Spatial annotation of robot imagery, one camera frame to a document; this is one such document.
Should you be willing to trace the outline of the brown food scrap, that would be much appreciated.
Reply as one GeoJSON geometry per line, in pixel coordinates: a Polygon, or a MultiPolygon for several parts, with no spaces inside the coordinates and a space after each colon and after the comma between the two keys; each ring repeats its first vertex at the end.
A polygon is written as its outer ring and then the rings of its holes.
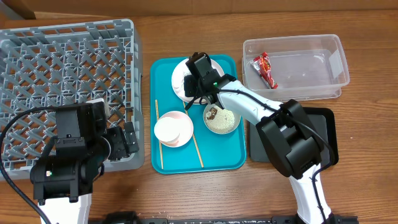
{"type": "Polygon", "coordinates": [[[217,114],[218,110],[215,107],[210,108],[207,112],[206,112],[206,119],[207,120],[213,120],[217,114]]]}

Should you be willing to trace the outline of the red snack wrapper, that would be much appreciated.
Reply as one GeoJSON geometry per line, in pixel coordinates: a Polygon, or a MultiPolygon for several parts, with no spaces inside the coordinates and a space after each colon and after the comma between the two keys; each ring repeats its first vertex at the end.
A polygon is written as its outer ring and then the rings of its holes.
{"type": "Polygon", "coordinates": [[[266,52],[263,52],[259,56],[255,57],[251,61],[251,65],[270,89],[277,89],[278,84],[272,77],[271,63],[266,52]]]}

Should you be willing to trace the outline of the wooden chopstick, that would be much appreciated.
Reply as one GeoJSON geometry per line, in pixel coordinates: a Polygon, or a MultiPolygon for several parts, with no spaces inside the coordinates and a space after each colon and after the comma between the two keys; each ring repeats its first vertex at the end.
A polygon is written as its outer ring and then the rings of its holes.
{"type": "MultiPolygon", "coordinates": [[[[182,101],[182,103],[183,103],[183,107],[184,107],[184,112],[189,117],[188,111],[185,109],[185,102],[182,101]]],[[[203,159],[201,157],[201,153],[200,153],[200,150],[199,150],[199,147],[198,147],[198,144],[197,144],[197,139],[195,137],[195,132],[193,132],[193,134],[192,134],[192,139],[193,139],[193,142],[195,144],[195,148],[196,148],[196,151],[197,151],[197,156],[198,156],[198,159],[200,161],[201,168],[204,168],[203,159]]]]}
{"type": "MultiPolygon", "coordinates": [[[[155,100],[155,112],[156,112],[156,124],[159,121],[159,106],[158,106],[158,100],[155,100]]],[[[160,164],[161,164],[161,169],[164,169],[164,160],[163,160],[163,152],[162,152],[162,143],[158,139],[159,143],[159,155],[160,155],[160,164]]]]}

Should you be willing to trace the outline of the white rice grains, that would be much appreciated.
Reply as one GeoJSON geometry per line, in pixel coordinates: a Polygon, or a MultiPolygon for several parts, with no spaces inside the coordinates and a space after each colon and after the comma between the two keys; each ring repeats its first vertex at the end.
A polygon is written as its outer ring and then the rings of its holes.
{"type": "Polygon", "coordinates": [[[210,130],[212,130],[215,133],[224,134],[229,132],[233,128],[235,123],[233,112],[221,109],[218,106],[212,106],[212,107],[215,107],[218,110],[218,112],[213,120],[207,120],[205,113],[206,125],[209,127],[210,130]]]}

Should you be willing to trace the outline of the pink small bowl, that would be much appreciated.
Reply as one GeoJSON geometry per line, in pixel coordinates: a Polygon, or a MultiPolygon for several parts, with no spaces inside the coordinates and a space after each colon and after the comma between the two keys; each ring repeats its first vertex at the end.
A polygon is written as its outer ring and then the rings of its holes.
{"type": "Polygon", "coordinates": [[[193,123],[191,119],[183,112],[181,111],[170,111],[166,114],[163,114],[160,118],[164,117],[171,117],[175,118],[178,120],[179,128],[180,128],[180,136],[177,139],[177,142],[168,144],[165,142],[162,142],[165,146],[168,147],[182,147],[184,146],[189,140],[192,138],[193,134],[193,123]]]}

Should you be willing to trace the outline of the white paper napkin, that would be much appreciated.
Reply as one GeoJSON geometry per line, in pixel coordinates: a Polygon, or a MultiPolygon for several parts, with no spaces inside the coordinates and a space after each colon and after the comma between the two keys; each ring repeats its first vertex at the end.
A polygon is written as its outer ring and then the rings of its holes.
{"type": "Polygon", "coordinates": [[[178,120],[171,117],[160,118],[154,126],[156,138],[162,142],[172,144],[180,136],[178,120]]]}

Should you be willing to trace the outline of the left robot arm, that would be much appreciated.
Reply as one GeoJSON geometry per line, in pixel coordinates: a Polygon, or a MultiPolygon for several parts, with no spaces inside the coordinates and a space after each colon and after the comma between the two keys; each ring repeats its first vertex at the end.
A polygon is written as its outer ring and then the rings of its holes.
{"type": "Polygon", "coordinates": [[[50,138],[30,171],[42,223],[88,223],[93,183],[107,160],[137,152],[134,125],[107,126],[103,99],[55,109],[57,135],[50,138]]]}

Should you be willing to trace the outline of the grey-green small bowl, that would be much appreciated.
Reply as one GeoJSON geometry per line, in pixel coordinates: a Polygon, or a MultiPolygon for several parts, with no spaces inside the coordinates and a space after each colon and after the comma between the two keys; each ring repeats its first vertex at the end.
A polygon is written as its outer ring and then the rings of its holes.
{"type": "Polygon", "coordinates": [[[228,134],[238,127],[241,117],[219,106],[207,105],[203,112],[203,120],[210,131],[216,134],[228,134]]]}

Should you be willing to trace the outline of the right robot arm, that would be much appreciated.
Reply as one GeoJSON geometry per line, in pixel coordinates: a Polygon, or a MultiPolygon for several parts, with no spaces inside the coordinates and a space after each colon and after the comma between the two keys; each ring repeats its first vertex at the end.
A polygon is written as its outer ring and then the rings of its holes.
{"type": "Polygon", "coordinates": [[[302,105],[268,100],[247,89],[229,74],[220,75],[208,54],[195,52],[186,62],[190,74],[184,78],[185,96],[204,99],[237,113],[254,124],[271,164],[289,178],[297,202],[300,223],[331,223],[320,173],[321,153],[329,144],[316,132],[302,105]]]}

